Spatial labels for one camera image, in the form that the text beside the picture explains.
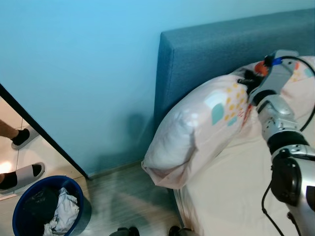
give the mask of blue laundry basket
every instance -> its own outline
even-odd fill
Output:
[[[70,230],[64,236],[76,236],[82,233],[88,225],[92,208],[90,202],[84,197],[81,187],[76,181],[66,176],[51,176],[44,178],[33,184],[19,199],[13,213],[13,232],[15,236],[28,236],[25,234],[25,227],[34,232],[33,236],[42,236],[39,234],[43,229],[43,225],[37,225],[35,219],[23,210],[23,206],[27,199],[41,191],[44,187],[54,189],[66,188],[68,193],[78,200],[79,214],[74,221]]]

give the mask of silver robot arm segment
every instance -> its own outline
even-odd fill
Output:
[[[257,106],[262,136],[272,155],[271,191],[286,203],[288,218],[299,234],[315,236],[315,149],[298,130],[294,112],[279,95],[295,67],[295,61],[280,59],[286,55],[298,56],[279,50],[265,59],[269,74],[249,94],[249,101]]]

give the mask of gray laminate floor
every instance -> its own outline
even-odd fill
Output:
[[[165,188],[154,186],[140,163],[86,181],[75,179],[93,212],[82,236],[108,236],[118,227],[137,226],[141,236],[167,236],[179,225]],[[19,196],[0,201],[0,235],[12,236],[12,215]]]

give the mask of tiled floor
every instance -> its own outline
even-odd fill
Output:
[[[0,119],[10,126],[21,129],[28,125],[1,97],[0,97]],[[11,148],[11,141],[0,137],[0,173],[15,171],[36,162],[43,162],[46,171],[41,177],[52,175],[66,175],[71,178],[78,178],[82,175],[70,165],[48,142],[42,137],[35,138],[23,149],[16,151]],[[22,194],[28,186],[19,189],[14,194]],[[13,193],[1,195],[0,200]]]
[[[27,125],[1,98],[0,118],[16,128]],[[20,151],[11,149],[10,145],[10,140],[0,137],[0,171],[14,171],[42,161],[46,165],[43,177],[67,175],[79,183],[93,209],[81,236],[108,236],[119,227],[130,226],[137,226],[141,236],[167,236],[171,226],[179,225],[167,190],[156,187],[140,163],[86,181],[42,137]],[[13,211],[26,188],[28,186],[10,196],[0,196],[5,198],[0,201],[1,236],[13,236]]]

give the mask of white bed sheet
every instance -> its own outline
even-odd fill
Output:
[[[304,132],[313,147],[314,134],[313,120]],[[261,198],[271,179],[270,167],[269,149],[261,136],[233,140],[183,189],[174,190],[185,226],[201,236],[278,236],[261,211]],[[284,235],[297,235],[286,217],[286,205],[271,191],[265,207]]]

